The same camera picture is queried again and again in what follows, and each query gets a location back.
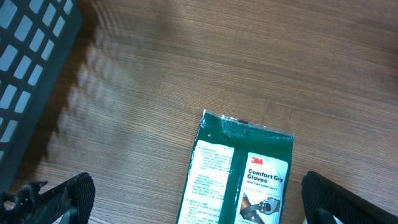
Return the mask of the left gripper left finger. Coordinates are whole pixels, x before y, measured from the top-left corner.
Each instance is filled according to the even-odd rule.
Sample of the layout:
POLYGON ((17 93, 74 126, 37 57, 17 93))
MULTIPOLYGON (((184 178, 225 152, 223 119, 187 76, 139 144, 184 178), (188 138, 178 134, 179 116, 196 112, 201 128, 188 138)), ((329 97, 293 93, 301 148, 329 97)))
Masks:
POLYGON ((95 201, 95 184, 82 172, 40 193, 46 181, 30 182, 16 194, 1 193, 1 223, 87 224, 95 201))

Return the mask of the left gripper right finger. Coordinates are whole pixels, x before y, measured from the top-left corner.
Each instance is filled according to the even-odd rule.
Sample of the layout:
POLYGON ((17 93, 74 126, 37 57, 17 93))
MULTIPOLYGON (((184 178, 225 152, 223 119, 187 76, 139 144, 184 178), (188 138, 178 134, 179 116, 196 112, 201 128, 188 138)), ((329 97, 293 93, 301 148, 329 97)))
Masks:
POLYGON ((397 223, 397 216, 375 206, 315 171, 302 179, 304 223, 397 223))

